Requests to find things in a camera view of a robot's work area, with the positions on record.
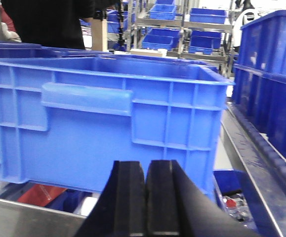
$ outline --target crate rim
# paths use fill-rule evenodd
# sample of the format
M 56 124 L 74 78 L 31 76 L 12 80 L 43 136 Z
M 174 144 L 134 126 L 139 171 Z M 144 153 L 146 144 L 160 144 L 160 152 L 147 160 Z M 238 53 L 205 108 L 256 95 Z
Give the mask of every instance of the crate rim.
M 74 58 L 47 58 L 47 60 L 77 60 L 77 59 L 85 59 L 86 57 L 74 57 Z M 0 66 L 7 66 L 7 67 L 16 67 L 16 68 L 26 68 L 26 69 L 35 69 L 35 70 L 45 70 L 45 71 L 55 71 L 55 72 L 66 72 L 66 73 L 74 73 L 74 74 L 83 74 L 83 75 L 97 75 L 97 76 L 106 76 L 113 74 L 113 77 L 116 78 L 124 78 L 125 76 L 129 79 L 140 79 L 140 80 L 157 80 L 157 81 L 171 81 L 171 82 L 181 82 L 181 83 L 192 83 L 192 84 L 208 84 L 208 85 L 234 85 L 232 81 L 229 79 L 223 77 L 222 75 L 213 72 L 211 69 L 207 68 L 203 65 L 196 65 L 196 64 L 190 64 L 188 66 L 190 67 L 199 67 L 201 70 L 204 71 L 204 73 L 209 74 L 212 78 L 215 79 L 215 81 L 207 81 L 207 80 L 198 80 L 198 79 L 175 79 L 175 78 L 166 78 L 166 77 L 153 77 L 153 76 L 143 76 L 139 77 L 138 75 L 131 75 L 131 74 L 121 74 L 121 73 L 107 73 L 107 72 L 97 72 L 97 71 L 90 71 L 90 70 L 80 70 L 80 69 L 65 69 L 65 68 L 57 68 L 57 67 L 47 67 L 47 66 L 36 66 L 36 65 L 27 65 L 27 64 L 21 64 L 21 60 L 23 59 L 15 59 L 15 61 L 20 61 L 20 63 L 17 62 L 3 62 L 1 61 L 3 59 L 0 59 Z M 43 61 L 45 58 L 28 58 L 27 61 Z
M 273 18 L 273 17 L 277 17 L 277 16 L 286 16 L 286 10 L 278 10 L 278 11 L 274 11 L 274 12 L 271 12 L 269 13 L 268 15 L 265 15 L 263 17 L 260 17 L 252 22 L 249 22 L 248 24 L 245 24 L 241 27 L 241 30 L 251 26 L 251 25 L 254 25 L 254 24 L 258 24 L 262 21 L 265 21 L 265 20 L 268 20 L 270 18 Z

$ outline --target shelf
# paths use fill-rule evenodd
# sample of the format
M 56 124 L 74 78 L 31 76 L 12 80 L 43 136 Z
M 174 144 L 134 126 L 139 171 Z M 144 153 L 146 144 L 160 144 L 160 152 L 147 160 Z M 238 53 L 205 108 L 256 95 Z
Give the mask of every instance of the shelf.
M 158 20 L 148 18 L 137 18 L 136 24 L 138 26 L 160 26 L 160 27 L 181 27 L 181 21 L 179 20 Z
M 210 29 L 217 32 L 232 32 L 232 25 L 225 24 L 212 24 L 212 23 L 201 23 L 201 22 L 191 22 L 185 21 L 184 28 L 197 28 L 201 30 Z
M 178 54 L 177 52 L 168 51 L 167 56 L 169 57 L 182 57 L 186 59 L 196 59 L 196 60 L 205 60 L 205 61 L 214 61 L 214 63 L 227 63 L 228 57 L 227 56 L 220 56 L 220 55 L 205 55 L 205 54 L 195 54 L 195 53 L 181 53 Z

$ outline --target metal shelving frame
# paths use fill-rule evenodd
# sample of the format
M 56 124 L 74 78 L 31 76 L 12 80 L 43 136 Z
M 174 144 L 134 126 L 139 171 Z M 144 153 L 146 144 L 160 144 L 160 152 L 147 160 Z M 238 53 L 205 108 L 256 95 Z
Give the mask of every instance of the metal shelving frame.
M 158 20 L 149 19 L 148 12 L 153 4 L 150 4 L 148 0 L 137 0 L 136 6 L 133 7 L 133 0 L 128 2 L 128 29 L 126 35 L 126 41 L 131 42 L 133 39 L 133 48 L 141 47 L 141 29 L 143 27 L 154 27 L 154 28 L 172 28 L 180 30 L 180 38 L 178 48 L 174 51 L 168 51 L 167 56 L 188 58 L 208 61 L 216 65 L 222 65 L 222 74 L 227 75 L 231 68 L 229 62 L 232 60 L 230 57 L 233 55 L 231 34 L 233 26 L 230 24 L 212 24 L 212 23 L 200 23 L 200 22 L 189 22 L 185 21 L 185 15 L 189 12 L 189 0 L 182 0 L 182 4 L 178 6 L 179 11 L 175 20 Z M 135 11 L 136 20 L 132 24 L 131 14 Z M 185 31 L 187 29 L 199 30 L 199 31 L 211 31 L 221 32 L 229 35 L 229 40 L 224 40 L 224 45 L 219 50 L 215 50 L 212 55 L 188 53 L 186 51 Z M 130 51 L 131 45 L 127 44 L 127 51 Z

